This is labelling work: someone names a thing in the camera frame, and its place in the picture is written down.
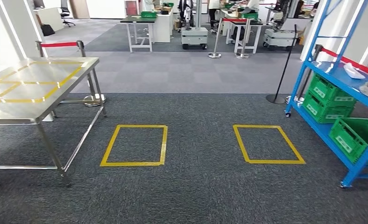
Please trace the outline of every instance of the red barrier rope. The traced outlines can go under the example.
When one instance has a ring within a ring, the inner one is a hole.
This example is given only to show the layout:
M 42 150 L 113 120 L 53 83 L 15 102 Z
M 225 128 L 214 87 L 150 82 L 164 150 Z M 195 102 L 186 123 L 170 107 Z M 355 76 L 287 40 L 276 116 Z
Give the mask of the red barrier rope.
M 43 48 L 55 48 L 55 47 L 76 47 L 77 42 L 64 42 L 64 43 L 42 43 Z
M 337 56 L 338 56 L 338 55 L 337 55 L 337 53 L 335 53 L 335 52 L 333 52 L 333 51 L 330 51 L 330 50 L 327 50 L 327 49 L 325 49 L 325 48 L 322 48 L 322 49 L 321 49 L 321 51 L 323 51 L 323 52 L 325 52 L 325 53 L 327 53 L 327 54 L 329 54 L 329 55 L 331 55 L 331 56 L 333 56 L 333 57 L 337 57 Z M 368 73 L 368 66 L 364 66 L 364 65 L 362 65 L 362 64 L 359 64 L 359 63 L 357 63 L 357 62 L 355 62 L 355 61 L 350 60 L 350 59 L 349 59 L 349 58 L 347 58 L 347 57 L 342 57 L 342 58 L 341 58 L 341 61 L 342 61 L 342 62 L 345 62 L 345 63 L 352 63 L 353 67 L 356 67 L 356 68 L 358 68 L 358 69 L 360 69 L 360 70 L 362 70 L 362 71 L 364 71 L 364 72 Z
M 228 18 L 223 18 L 223 21 L 228 21 L 228 22 L 246 22 L 247 19 L 228 19 Z

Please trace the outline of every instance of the white pillar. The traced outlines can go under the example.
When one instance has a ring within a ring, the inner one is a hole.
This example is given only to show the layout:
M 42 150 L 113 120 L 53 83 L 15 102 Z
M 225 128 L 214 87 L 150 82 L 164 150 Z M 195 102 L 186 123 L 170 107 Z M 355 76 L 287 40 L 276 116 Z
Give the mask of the white pillar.
M 0 65 L 39 56 L 35 41 L 43 40 L 28 0 L 0 0 Z
M 330 8 L 337 0 L 332 0 Z M 354 16 L 359 12 L 363 0 L 343 0 L 337 8 L 324 20 L 319 35 L 323 36 L 346 36 L 349 27 L 354 22 Z M 316 31 L 316 26 L 320 21 L 323 8 L 326 5 L 325 0 L 320 1 L 318 12 L 311 26 L 312 35 L 308 35 L 305 41 L 304 50 L 301 54 L 301 60 L 305 59 L 308 52 L 310 42 Z M 323 45 L 326 49 L 339 52 L 342 48 L 343 39 L 319 38 L 316 43 Z M 368 5 L 363 13 L 359 24 L 349 42 L 344 56 L 361 64 L 368 64 Z M 319 56 L 319 60 L 332 60 L 327 54 L 323 53 Z

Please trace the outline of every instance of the green plastic crate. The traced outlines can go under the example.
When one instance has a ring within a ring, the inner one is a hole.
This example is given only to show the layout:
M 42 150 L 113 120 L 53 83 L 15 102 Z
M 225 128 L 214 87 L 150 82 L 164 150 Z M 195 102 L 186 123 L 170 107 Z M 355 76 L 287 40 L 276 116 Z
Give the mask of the green plastic crate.
M 318 100 L 322 101 L 326 106 L 348 106 L 352 107 L 356 104 L 356 99 L 336 87 L 328 80 L 320 75 L 313 76 L 308 91 L 310 91 Z
M 302 106 L 318 124 L 332 124 L 338 118 L 349 117 L 354 108 L 353 106 L 328 107 L 319 101 L 312 93 L 306 94 Z
M 368 119 L 338 119 L 329 133 L 330 138 L 352 162 L 356 163 L 368 147 Z
M 258 20 L 258 13 L 246 13 L 246 14 L 241 14 L 241 18 L 244 18 L 244 19 L 255 19 L 255 20 Z
M 156 12 L 142 12 L 142 18 L 156 18 Z

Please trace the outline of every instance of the black bag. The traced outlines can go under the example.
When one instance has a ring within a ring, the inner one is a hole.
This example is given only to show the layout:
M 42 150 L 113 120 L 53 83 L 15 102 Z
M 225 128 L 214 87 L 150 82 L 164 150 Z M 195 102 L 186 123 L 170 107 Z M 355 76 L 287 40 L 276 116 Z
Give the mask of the black bag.
M 42 34 L 44 34 L 44 36 L 49 36 L 49 35 L 55 34 L 55 31 L 48 24 L 41 24 L 41 30 L 42 30 Z
M 238 32 L 238 27 L 235 27 L 234 33 L 231 35 L 231 38 L 236 40 L 236 33 Z M 241 33 L 239 34 L 239 40 L 243 41 L 243 38 L 245 36 L 245 29 L 241 27 Z

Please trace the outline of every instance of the black pole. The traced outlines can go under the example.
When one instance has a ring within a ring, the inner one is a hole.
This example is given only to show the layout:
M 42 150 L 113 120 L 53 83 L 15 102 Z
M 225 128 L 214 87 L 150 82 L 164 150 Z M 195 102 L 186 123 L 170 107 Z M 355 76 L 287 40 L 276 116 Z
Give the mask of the black pole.
M 282 73 L 282 77 L 280 78 L 280 82 L 279 82 L 279 86 L 277 87 L 277 91 L 275 95 L 267 95 L 266 99 L 267 101 L 273 103 L 273 104 L 284 104 L 286 101 L 283 97 L 278 97 L 279 94 L 279 90 L 280 87 L 282 86 L 282 81 L 284 78 L 284 74 L 286 73 L 286 68 L 287 68 L 287 64 L 289 63 L 290 60 L 290 56 L 291 56 L 291 52 L 293 50 L 293 46 L 297 40 L 297 25 L 294 24 L 294 38 L 293 38 L 293 43 L 291 44 L 291 49 L 289 51 L 289 55 L 287 56 L 287 60 L 286 60 L 286 64 L 284 65 L 284 69 L 283 69 L 283 73 Z

